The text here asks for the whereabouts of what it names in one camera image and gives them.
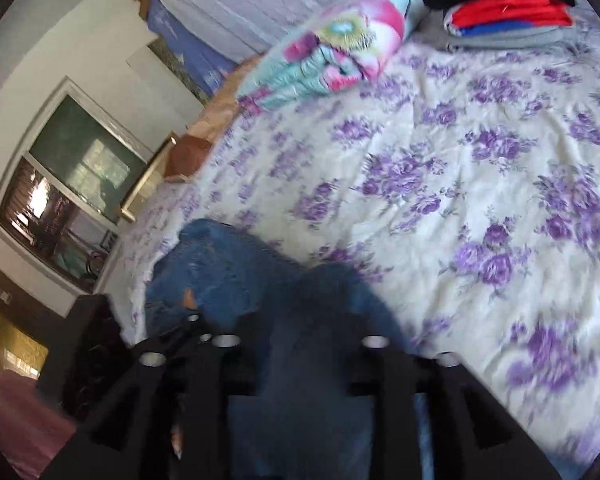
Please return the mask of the wooden bed frame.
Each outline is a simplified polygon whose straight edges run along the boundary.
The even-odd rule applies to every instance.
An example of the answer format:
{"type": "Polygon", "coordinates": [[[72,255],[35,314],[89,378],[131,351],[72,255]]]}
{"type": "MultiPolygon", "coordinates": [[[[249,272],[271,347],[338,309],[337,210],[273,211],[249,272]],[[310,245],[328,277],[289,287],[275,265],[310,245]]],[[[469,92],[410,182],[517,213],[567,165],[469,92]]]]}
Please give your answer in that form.
{"type": "Polygon", "coordinates": [[[212,144],[206,139],[171,133],[125,194],[118,208],[121,218],[133,223],[161,183],[186,182],[200,169],[211,150],[212,144]]]}

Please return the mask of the white framed window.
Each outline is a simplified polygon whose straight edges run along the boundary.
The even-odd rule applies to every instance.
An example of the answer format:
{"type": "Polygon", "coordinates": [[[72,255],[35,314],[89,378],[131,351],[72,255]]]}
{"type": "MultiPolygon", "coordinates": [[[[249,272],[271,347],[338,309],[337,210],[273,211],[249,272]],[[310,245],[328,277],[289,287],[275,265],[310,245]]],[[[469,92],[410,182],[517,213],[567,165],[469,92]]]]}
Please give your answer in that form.
{"type": "Polygon", "coordinates": [[[150,158],[149,148],[64,78],[1,178],[1,237],[63,288],[94,292],[117,244],[121,204],[150,158]]]}

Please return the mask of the red blue folded garment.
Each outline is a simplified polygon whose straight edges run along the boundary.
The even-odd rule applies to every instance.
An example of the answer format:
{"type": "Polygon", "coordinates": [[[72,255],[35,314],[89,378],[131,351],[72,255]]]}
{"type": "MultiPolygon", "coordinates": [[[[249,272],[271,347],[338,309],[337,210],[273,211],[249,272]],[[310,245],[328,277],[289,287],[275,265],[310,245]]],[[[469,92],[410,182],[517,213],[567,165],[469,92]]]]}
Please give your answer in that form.
{"type": "Polygon", "coordinates": [[[471,37],[533,27],[571,27],[574,23],[562,0],[471,0],[443,14],[452,36],[471,37]]]}

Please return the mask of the blue patterned pillow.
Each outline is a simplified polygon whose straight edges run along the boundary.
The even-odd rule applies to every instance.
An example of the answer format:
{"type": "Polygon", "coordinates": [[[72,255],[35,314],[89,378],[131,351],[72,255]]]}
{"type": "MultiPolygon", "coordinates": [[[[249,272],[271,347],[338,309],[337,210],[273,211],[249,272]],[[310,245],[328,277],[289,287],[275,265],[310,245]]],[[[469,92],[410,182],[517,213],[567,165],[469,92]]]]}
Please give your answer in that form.
{"type": "Polygon", "coordinates": [[[147,28],[157,38],[149,50],[206,104],[237,65],[193,35],[159,0],[150,0],[147,28]]]}

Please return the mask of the floral folded quilt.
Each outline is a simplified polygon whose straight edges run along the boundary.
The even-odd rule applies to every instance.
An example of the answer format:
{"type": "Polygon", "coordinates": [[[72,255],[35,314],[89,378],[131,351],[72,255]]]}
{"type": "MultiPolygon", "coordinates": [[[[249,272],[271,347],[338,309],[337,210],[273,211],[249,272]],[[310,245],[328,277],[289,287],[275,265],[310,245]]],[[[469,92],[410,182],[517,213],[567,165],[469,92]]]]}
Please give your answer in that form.
{"type": "Polygon", "coordinates": [[[251,114],[373,80],[427,14],[422,0],[347,0],[290,32],[260,59],[236,99],[251,114]]]}

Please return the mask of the grey folded garment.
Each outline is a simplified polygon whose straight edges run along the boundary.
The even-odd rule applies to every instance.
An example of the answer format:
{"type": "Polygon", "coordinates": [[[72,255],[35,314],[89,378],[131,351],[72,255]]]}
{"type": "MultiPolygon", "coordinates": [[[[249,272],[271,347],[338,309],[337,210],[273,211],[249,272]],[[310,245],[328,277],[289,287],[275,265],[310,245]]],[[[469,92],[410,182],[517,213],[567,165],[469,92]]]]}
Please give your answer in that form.
{"type": "Polygon", "coordinates": [[[434,12],[422,20],[412,39],[443,52],[459,50],[528,50],[564,44],[577,39],[571,27],[539,27],[490,32],[478,36],[454,36],[443,27],[442,14],[434,12]]]}

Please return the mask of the blue denim jeans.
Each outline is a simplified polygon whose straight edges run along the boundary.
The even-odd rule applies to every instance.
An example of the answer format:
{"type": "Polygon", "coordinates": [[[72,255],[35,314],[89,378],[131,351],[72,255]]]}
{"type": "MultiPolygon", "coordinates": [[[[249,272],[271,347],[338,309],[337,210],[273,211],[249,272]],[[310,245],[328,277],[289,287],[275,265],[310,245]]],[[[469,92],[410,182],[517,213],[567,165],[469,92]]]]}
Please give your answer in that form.
{"type": "Polygon", "coordinates": [[[393,314],[342,263],[306,268],[257,237],[200,219],[154,269],[146,290],[149,335],[188,319],[234,330],[258,318],[258,391],[228,404],[232,471],[239,479],[364,479],[370,470],[373,403],[346,391],[344,354],[358,341],[347,318],[407,347],[393,314]]]}

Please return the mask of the purple floral bedsheet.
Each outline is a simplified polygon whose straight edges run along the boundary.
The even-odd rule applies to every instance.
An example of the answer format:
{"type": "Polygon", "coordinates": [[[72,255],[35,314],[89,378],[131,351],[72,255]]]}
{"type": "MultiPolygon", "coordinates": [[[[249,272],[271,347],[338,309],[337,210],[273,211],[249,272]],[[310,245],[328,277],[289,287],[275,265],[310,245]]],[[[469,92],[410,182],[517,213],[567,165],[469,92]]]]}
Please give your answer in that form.
{"type": "Polygon", "coordinates": [[[145,335],[155,263],[187,222],[246,230],[294,260],[351,263],[426,354],[459,353],[539,445],[600,452],[600,18],[564,41],[442,51],[437,15],[381,76],[238,116],[192,180],[122,235],[109,286],[145,335]]]}

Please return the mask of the orange brown blanket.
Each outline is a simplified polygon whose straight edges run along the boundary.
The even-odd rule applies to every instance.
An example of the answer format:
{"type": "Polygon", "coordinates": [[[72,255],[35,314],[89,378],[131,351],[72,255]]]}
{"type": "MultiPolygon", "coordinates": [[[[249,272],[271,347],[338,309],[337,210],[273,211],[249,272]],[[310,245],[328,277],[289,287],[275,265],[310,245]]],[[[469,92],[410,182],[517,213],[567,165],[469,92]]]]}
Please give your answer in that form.
{"type": "Polygon", "coordinates": [[[204,106],[199,117],[187,128],[186,133],[195,138],[215,144],[224,131],[234,122],[240,112],[236,92],[245,76],[260,62],[260,55],[247,58],[229,73],[222,87],[204,106]]]}

